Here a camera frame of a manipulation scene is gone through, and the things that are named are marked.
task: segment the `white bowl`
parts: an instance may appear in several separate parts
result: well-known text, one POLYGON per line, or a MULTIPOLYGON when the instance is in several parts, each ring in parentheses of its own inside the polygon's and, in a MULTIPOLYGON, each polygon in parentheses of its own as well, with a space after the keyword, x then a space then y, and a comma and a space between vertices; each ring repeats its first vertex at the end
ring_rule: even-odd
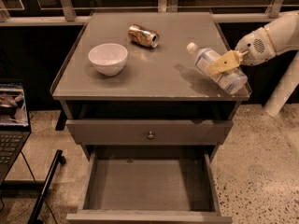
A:
POLYGON ((125 66, 127 57, 126 47, 115 43, 99 45, 91 49, 88 54, 93 67, 106 76, 117 75, 125 66))

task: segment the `bottle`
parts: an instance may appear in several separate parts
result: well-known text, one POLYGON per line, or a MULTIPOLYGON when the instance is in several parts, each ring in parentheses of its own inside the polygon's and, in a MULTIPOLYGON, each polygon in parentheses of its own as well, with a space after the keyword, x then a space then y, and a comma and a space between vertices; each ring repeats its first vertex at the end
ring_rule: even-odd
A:
POLYGON ((216 75, 210 75, 207 72, 208 67, 220 58, 220 54, 215 50, 198 48, 194 43, 190 43, 186 50, 192 55, 195 66, 227 93, 235 94, 246 84, 248 78, 239 68, 233 68, 216 75))

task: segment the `cabinet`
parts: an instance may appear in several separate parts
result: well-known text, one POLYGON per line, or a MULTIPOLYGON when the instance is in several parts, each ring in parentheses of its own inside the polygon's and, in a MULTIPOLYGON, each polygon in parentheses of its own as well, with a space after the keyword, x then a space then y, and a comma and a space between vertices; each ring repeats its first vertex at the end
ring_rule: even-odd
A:
POLYGON ((51 89, 90 160, 71 223, 232 222, 221 216, 210 162, 250 88, 222 91, 192 64, 190 42, 226 51, 208 13, 93 14, 51 89), (159 46, 128 40, 133 23, 156 31, 159 46), (114 77, 88 61, 107 42, 129 51, 114 77))

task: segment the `floor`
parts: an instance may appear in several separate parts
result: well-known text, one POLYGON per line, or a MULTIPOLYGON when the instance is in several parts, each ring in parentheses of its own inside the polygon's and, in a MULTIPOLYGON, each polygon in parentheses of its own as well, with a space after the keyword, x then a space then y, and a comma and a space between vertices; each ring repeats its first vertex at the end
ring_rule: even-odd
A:
MULTIPOLYGON (((33 132, 23 148, 37 180, 45 178, 57 149, 58 166, 47 203, 58 223, 75 213, 88 162, 67 129, 55 131, 59 112, 31 112, 33 132)), ((271 118, 260 105, 242 105, 234 127, 219 149, 212 171, 223 216, 234 224, 299 223, 299 105, 285 105, 271 118)), ((19 156, 7 180, 31 180, 19 156)), ((27 223, 36 192, 4 191, 0 223, 27 223)), ((55 223, 44 204, 39 218, 55 223)))

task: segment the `drawer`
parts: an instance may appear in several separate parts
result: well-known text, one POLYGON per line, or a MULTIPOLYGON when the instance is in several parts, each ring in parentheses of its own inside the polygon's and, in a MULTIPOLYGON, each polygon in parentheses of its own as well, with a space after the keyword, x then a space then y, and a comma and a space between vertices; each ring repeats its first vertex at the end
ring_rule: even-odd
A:
POLYGON ((70 223, 232 223, 204 147, 94 147, 70 223))
POLYGON ((85 145, 209 145, 223 143, 230 120, 69 119, 66 126, 85 145))

